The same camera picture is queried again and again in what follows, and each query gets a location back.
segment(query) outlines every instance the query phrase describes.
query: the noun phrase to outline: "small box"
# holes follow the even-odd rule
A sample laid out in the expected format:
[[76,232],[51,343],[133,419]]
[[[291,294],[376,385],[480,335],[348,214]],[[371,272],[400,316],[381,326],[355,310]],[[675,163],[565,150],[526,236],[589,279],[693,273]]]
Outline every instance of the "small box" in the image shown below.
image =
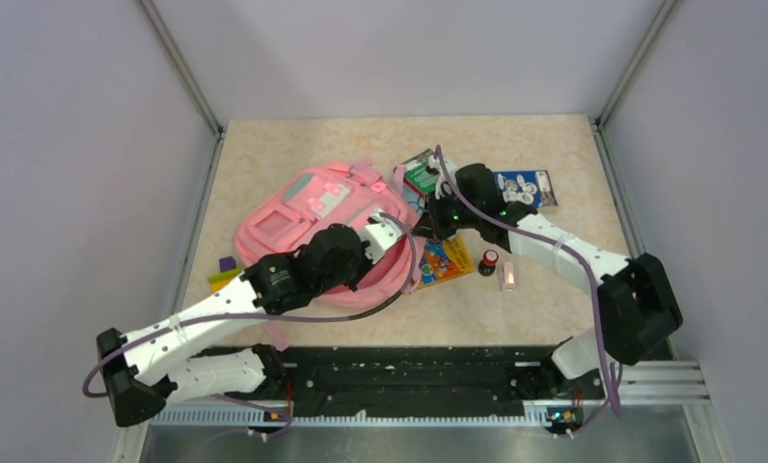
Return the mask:
[[[435,155],[435,151],[427,148],[421,154],[417,154],[406,161],[404,164],[404,184],[412,188],[422,198],[435,191],[435,184],[438,177],[443,175],[440,170],[434,171],[428,169],[429,159]],[[446,159],[447,168],[450,172],[455,169],[455,164],[449,158]]]
[[519,201],[551,211],[558,205],[549,171],[495,171],[495,182],[505,201]]
[[227,256],[226,258],[219,259],[219,272],[230,272],[236,268],[236,259],[233,256]]
[[213,293],[225,287],[231,280],[236,278],[241,271],[241,269],[235,268],[233,270],[228,270],[227,272],[217,273],[216,275],[207,277],[207,282],[210,284],[210,292]]

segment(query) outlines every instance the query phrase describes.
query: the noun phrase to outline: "red bottle cap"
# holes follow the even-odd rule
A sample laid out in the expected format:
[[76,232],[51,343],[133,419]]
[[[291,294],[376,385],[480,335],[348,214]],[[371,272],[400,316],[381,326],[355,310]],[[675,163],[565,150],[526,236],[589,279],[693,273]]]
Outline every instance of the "red bottle cap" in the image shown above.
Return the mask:
[[498,263],[498,252],[494,249],[488,249],[483,253],[483,262],[486,265],[492,266]]

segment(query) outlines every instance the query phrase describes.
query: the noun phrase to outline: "book cover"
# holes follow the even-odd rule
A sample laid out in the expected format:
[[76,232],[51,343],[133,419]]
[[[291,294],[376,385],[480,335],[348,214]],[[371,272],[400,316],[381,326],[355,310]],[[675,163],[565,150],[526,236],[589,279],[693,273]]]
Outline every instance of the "book cover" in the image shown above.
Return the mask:
[[460,236],[450,241],[428,240],[424,246],[420,267],[421,282],[418,289],[475,271],[475,265],[469,259],[469,253]]
[[426,195],[435,191],[435,183],[438,180],[438,174],[433,174],[427,170],[429,158],[435,154],[435,151],[427,148],[421,154],[417,154],[404,161],[404,183],[415,190],[416,193],[425,198]]
[[494,174],[505,201],[519,201],[537,208],[558,205],[549,171],[496,171]]

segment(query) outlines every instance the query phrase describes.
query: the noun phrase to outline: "small bottle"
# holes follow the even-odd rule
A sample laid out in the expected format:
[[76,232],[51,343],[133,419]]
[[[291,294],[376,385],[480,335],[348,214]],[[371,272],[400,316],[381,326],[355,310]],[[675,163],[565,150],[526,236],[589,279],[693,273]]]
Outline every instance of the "small bottle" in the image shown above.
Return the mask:
[[483,259],[478,264],[478,273],[484,277],[489,277],[495,273],[498,264],[498,252],[494,249],[488,249],[483,253]]

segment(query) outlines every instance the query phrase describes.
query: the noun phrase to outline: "colorful book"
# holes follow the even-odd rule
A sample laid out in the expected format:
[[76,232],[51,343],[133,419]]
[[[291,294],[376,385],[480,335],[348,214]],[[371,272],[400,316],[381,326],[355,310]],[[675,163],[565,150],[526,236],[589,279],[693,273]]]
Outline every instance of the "colorful book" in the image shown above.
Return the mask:
[[428,240],[421,257],[421,282],[418,289],[445,282],[475,270],[460,236],[452,240]]
[[536,208],[558,205],[549,171],[497,171],[494,174],[505,201],[519,201]]

